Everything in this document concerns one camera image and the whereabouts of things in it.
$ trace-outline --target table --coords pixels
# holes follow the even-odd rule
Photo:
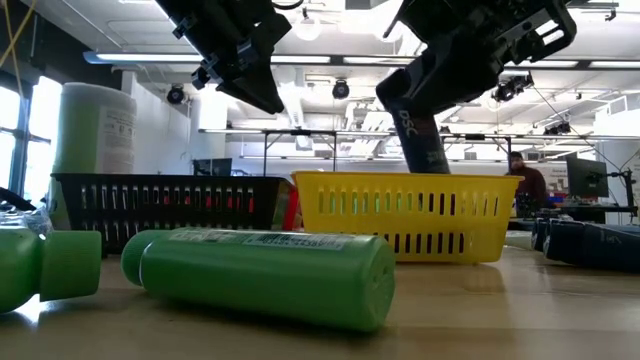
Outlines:
[[[594,222],[596,224],[606,223],[607,213],[629,213],[635,214],[636,207],[612,206],[612,205],[568,205],[558,207],[563,214],[571,216],[575,221]]]
[[[97,295],[22,311],[0,318],[0,359],[640,358],[640,278],[514,248],[490,265],[399,266],[371,337],[170,306],[126,283],[117,259]]]

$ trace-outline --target bottle label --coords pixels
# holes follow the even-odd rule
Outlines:
[[[174,231],[169,240],[340,251],[344,244],[353,238],[354,236],[350,235],[301,235],[232,232],[218,229],[181,229]]]

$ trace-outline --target green bottle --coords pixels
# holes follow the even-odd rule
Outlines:
[[[25,228],[0,228],[0,314],[35,294],[40,301],[94,294],[101,241],[95,231],[54,231],[45,237]]]
[[[155,297],[366,332],[384,325],[395,289],[393,252],[373,236],[145,231],[122,268]]]

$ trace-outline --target bottle cap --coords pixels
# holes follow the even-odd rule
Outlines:
[[[54,231],[43,241],[40,301],[95,294],[102,260],[100,233]]]
[[[156,239],[166,236],[171,230],[145,230],[132,237],[124,250],[122,250],[122,259],[120,260],[120,266],[124,276],[131,283],[142,286],[140,280],[140,261],[142,259],[142,253],[144,250],[154,242]]]

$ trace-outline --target security camera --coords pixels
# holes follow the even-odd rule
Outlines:
[[[343,100],[348,97],[349,85],[347,85],[347,80],[336,80],[336,84],[333,87],[333,98]]]
[[[171,105],[181,105],[187,101],[187,96],[184,93],[184,86],[182,84],[171,85],[171,90],[167,93],[167,101]]]

